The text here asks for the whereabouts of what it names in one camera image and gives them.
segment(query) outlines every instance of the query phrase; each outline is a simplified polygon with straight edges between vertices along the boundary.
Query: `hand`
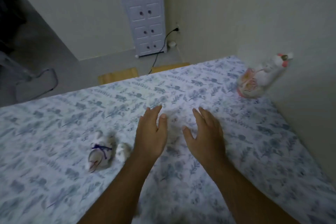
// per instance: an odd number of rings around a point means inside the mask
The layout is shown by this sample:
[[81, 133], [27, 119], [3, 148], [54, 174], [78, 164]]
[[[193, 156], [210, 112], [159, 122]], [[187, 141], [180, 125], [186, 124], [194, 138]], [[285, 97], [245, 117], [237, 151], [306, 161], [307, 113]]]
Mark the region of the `hand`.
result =
[[156, 120], [162, 106], [156, 106], [152, 110], [147, 107], [145, 114], [140, 116], [136, 130], [134, 152], [156, 161], [160, 157], [167, 143], [167, 115], [161, 114], [159, 127]]
[[194, 108], [192, 112], [197, 123], [197, 137], [193, 138], [188, 127], [183, 126], [183, 136], [192, 155], [206, 169], [226, 159], [223, 130], [219, 121], [207, 110]]

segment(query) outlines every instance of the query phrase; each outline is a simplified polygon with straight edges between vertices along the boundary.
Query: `leaf pattern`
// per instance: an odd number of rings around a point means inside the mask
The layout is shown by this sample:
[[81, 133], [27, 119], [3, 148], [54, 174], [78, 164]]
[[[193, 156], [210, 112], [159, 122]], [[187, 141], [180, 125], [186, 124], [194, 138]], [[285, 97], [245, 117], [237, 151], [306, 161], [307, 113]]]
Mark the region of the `leaf pattern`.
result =
[[330, 180], [274, 104], [238, 96], [245, 70], [227, 57], [0, 108], [0, 223], [77, 223], [121, 168], [112, 160], [106, 170], [85, 171], [92, 134], [132, 146], [139, 117], [156, 105], [168, 115], [168, 142], [143, 185], [142, 219], [234, 223], [181, 132], [183, 125], [197, 132], [191, 109], [202, 106], [224, 128], [230, 161], [259, 190], [302, 223], [334, 223]]

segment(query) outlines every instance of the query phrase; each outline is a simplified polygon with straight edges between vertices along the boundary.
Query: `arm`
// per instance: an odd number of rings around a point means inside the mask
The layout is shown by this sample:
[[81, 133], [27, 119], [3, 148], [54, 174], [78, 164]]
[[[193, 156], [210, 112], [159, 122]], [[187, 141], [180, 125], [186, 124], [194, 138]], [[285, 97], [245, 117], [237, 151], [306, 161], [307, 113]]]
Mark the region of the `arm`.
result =
[[148, 107], [140, 117], [133, 153], [78, 224], [131, 223], [145, 179], [167, 142], [165, 114], [159, 118], [159, 127], [156, 126], [161, 108]]
[[198, 127], [196, 139], [183, 127], [189, 150], [219, 188], [237, 224], [298, 223], [253, 186], [225, 156], [223, 130], [208, 111], [193, 109]]

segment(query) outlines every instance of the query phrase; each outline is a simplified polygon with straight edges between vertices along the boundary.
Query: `forearm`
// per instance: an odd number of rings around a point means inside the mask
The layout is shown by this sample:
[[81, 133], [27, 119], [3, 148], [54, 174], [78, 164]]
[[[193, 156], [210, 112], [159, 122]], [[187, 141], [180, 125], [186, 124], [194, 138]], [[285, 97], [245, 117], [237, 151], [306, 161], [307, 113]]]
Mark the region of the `forearm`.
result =
[[131, 223], [142, 186], [154, 162], [155, 160], [149, 160], [137, 152], [132, 153], [79, 224]]
[[237, 224], [298, 223], [261, 193], [229, 160], [204, 167], [219, 188]]

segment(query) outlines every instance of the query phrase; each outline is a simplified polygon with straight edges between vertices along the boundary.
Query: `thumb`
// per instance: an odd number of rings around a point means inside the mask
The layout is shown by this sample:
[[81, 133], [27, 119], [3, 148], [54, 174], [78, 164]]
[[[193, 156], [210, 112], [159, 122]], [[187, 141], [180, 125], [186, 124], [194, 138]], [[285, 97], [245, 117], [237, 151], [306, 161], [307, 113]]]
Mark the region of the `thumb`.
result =
[[183, 126], [182, 130], [183, 130], [183, 136], [184, 136], [184, 139], [187, 145], [192, 144], [195, 139], [193, 138], [193, 135], [191, 134], [190, 129], [187, 126]]
[[157, 131], [163, 135], [167, 135], [167, 129], [167, 115], [163, 113], [160, 115], [159, 128]]

